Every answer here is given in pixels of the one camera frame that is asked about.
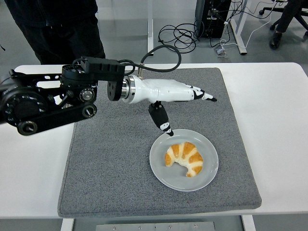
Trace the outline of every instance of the white plate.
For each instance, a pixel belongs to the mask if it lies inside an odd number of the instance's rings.
[[[191,192],[207,186],[216,176],[218,155],[212,143],[198,132],[187,129],[173,130],[174,135],[163,134],[153,143],[150,151],[150,165],[155,176],[166,186],[183,192]],[[193,143],[203,158],[203,168],[195,177],[187,177],[187,168],[174,163],[165,165],[168,148],[176,143]]]

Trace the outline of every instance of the white robotic hand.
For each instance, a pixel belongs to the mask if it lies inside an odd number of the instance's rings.
[[[141,80],[135,75],[130,75],[125,77],[123,87],[126,88],[124,91],[126,95],[122,98],[125,103],[138,103],[142,100],[148,100],[151,103],[196,99],[216,101],[212,95],[200,88],[172,79]]]
[[[205,93],[204,90],[191,85],[169,79],[141,80],[134,75],[125,77],[121,98],[126,103],[138,103],[142,100],[148,100],[151,103],[149,113],[154,123],[170,136],[173,136],[173,131],[161,101],[175,102],[197,99],[217,101],[212,95]]]

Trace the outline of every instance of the office chair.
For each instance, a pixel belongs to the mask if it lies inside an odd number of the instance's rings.
[[[302,4],[302,8],[308,8],[308,1],[304,2]],[[260,15],[263,15],[264,14],[264,11],[271,11],[273,9],[273,11],[275,12],[283,12],[283,7],[275,7],[275,8],[271,8],[271,7],[264,7],[263,10],[260,10],[259,11],[259,14]],[[305,20],[303,19],[302,16],[308,16],[308,12],[304,12],[302,10],[300,10],[295,16],[294,18],[307,30],[305,32],[305,35],[308,36],[308,24],[305,22]],[[270,30],[274,30],[276,25],[279,23],[279,19],[274,22],[273,25],[270,26]]]

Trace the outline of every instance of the robotic arm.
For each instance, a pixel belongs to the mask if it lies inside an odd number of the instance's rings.
[[[180,55],[176,67],[163,71],[174,70],[179,64]],[[62,73],[58,74],[26,75],[11,70],[7,76],[0,77],[0,123],[7,122],[17,127],[20,134],[27,136],[91,118],[97,111],[94,102],[98,81],[108,81],[107,94],[111,101],[121,99],[125,103],[138,103],[148,100],[151,103],[149,113],[153,121],[170,136],[173,132],[161,101],[216,101],[200,88],[175,80],[141,80],[132,75],[135,68],[125,74],[127,65],[156,70],[133,64],[132,61],[91,57],[82,57],[72,65],[64,65]],[[60,81],[60,87],[38,87],[37,83],[43,81]],[[61,101],[56,102],[56,97],[60,97]]]

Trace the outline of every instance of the black pants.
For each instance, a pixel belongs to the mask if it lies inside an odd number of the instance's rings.
[[[281,18],[277,25],[276,31],[284,33],[286,32],[290,22],[297,12],[301,11],[301,5],[307,0],[289,0],[284,7]]]
[[[41,64],[71,64],[81,56],[105,58],[95,16],[58,26],[17,23]]]

